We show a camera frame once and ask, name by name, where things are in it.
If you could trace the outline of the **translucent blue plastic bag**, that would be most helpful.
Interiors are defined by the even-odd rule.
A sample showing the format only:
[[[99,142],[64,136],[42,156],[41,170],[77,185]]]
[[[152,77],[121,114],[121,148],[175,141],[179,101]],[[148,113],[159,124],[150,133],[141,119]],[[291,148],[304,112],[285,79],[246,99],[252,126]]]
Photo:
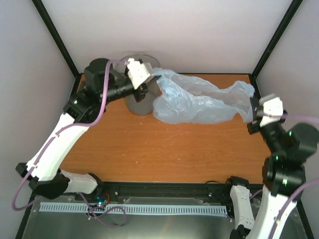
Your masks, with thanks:
[[[254,87],[235,81],[220,89],[200,77],[178,74],[172,70],[155,68],[161,95],[153,102],[153,115],[169,124],[217,124],[240,115],[243,122],[253,118],[250,99]]]

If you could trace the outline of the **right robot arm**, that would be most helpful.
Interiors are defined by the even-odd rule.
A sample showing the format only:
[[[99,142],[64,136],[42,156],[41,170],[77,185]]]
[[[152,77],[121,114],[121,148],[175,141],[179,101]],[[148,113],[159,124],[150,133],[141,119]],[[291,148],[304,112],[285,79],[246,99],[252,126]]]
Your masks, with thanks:
[[[235,228],[232,239],[278,239],[285,223],[297,206],[305,188],[318,183],[306,182],[304,164],[318,149],[319,131],[300,122],[289,131],[282,123],[288,117],[276,95],[251,97],[250,134],[260,133],[271,154],[262,167],[262,200],[256,216],[250,202],[248,180],[231,176],[226,181],[233,203]]]

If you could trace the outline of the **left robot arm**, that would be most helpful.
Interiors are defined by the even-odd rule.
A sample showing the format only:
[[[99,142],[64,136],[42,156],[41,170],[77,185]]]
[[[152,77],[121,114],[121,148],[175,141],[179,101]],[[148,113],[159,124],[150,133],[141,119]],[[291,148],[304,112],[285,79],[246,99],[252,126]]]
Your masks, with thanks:
[[[160,78],[141,59],[122,61],[123,73],[113,64],[105,58],[90,62],[84,70],[83,88],[70,96],[46,143],[29,162],[17,165],[16,171],[35,194],[47,199],[64,193],[84,193],[95,201],[103,197],[102,181],[95,174],[66,172],[60,165],[76,141],[101,119],[108,103],[128,96],[140,102]]]

